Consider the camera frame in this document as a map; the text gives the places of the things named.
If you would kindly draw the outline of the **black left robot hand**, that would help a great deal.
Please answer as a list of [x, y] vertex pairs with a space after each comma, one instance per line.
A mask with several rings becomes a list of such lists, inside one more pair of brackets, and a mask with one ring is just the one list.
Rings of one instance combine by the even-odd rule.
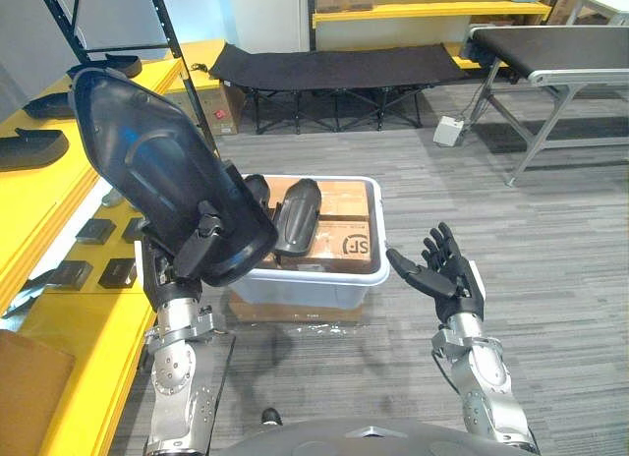
[[208, 200], [198, 204], [198, 211], [197, 226], [175, 255], [157, 238], [151, 222], [147, 218], [141, 221], [143, 291], [156, 313], [176, 299], [200, 299], [201, 271], [217, 253], [226, 230], [218, 210]]

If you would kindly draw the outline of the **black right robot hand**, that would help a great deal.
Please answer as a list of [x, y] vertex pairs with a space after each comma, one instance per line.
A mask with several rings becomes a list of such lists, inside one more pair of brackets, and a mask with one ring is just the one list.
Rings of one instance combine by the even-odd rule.
[[461, 254], [452, 231], [445, 222], [429, 230], [423, 240], [422, 258], [427, 265], [412, 262], [396, 249], [386, 257], [396, 273], [412, 288], [434, 299], [437, 318], [446, 323], [456, 314], [485, 318], [485, 297], [471, 263]]

